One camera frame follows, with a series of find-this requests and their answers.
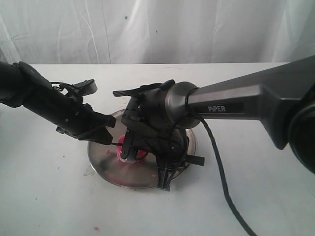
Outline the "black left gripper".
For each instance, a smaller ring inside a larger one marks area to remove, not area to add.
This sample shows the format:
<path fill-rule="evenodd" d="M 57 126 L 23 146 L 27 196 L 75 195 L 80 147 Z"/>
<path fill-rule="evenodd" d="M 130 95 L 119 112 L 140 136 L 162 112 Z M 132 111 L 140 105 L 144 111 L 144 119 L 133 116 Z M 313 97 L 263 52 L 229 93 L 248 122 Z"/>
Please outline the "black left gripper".
<path fill-rule="evenodd" d="M 67 97 L 53 86 L 40 86 L 28 95 L 23 106 L 57 126 L 57 132 L 80 141 L 122 146 L 114 143 L 107 127 L 113 128 L 116 119 L 112 115 L 95 112 L 74 89 L 65 86 L 71 95 Z"/>

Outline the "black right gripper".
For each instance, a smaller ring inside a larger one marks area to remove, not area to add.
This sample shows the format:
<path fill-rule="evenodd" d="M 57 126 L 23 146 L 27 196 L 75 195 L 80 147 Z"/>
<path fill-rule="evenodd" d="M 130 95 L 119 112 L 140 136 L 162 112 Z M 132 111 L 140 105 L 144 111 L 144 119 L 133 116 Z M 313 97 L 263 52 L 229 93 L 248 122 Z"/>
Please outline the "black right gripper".
<path fill-rule="evenodd" d="M 204 166 L 203 157 L 188 154 L 186 129 L 189 126 L 185 121 L 189 121 L 189 118 L 180 118 L 174 124 L 158 129 L 141 118 L 122 118 L 126 131 L 134 132 L 134 147 L 156 157 L 157 187 L 166 191 L 170 191 L 170 182 L 176 169 L 186 163 Z"/>

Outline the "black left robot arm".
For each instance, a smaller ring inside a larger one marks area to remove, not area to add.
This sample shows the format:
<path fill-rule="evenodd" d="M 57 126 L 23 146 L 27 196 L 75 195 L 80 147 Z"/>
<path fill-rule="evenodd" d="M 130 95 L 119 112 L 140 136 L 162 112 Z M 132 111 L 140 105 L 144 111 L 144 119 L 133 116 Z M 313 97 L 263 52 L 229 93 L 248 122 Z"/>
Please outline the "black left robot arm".
<path fill-rule="evenodd" d="M 50 82 L 25 62 L 0 64 L 0 102 L 11 108 L 20 106 L 56 125 L 56 131 L 80 141 L 111 145 L 116 119 L 95 112 L 83 102 L 93 94 L 93 79 L 77 84 Z"/>

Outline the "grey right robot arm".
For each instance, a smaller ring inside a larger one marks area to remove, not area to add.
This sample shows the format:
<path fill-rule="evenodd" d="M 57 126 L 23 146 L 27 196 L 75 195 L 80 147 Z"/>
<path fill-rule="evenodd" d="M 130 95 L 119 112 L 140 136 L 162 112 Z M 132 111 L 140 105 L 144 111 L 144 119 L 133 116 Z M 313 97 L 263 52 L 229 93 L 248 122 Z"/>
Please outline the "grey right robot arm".
<path fill-rule="evenodd" d="M 314 57 L 201 88 L 169 80 L 114 95 L 130 97 L 122 116 L 127 131 L 121 159 L 134 163 L 139 150 L 153 153 L 161 189 L 169 189 L 183 162 L 204 164 L 188 156 L 186 130 L 207 119 L 258 120 L 276 148 L 290 145 L 298 160 L 315 170 Z"/>

